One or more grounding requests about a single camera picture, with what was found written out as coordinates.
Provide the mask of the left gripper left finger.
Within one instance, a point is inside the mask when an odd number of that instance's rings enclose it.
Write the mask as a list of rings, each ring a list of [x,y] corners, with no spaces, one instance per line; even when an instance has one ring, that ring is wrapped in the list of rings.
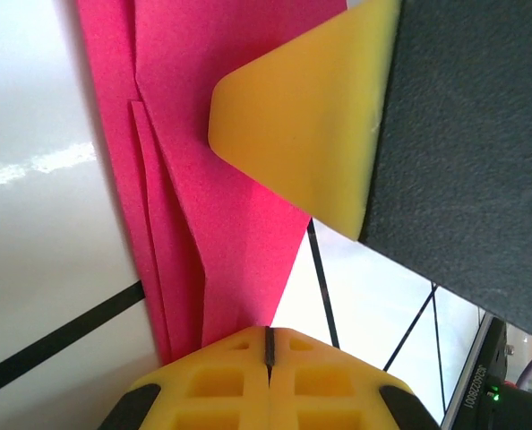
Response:
[[[135,381],[100,429],[265,429],[265,327],[244,329]]]

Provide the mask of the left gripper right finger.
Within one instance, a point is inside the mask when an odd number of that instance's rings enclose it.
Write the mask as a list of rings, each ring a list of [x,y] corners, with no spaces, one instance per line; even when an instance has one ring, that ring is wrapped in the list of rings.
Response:
[[[298,331],[268,329],[270,429],[438,429],[397,377]]]

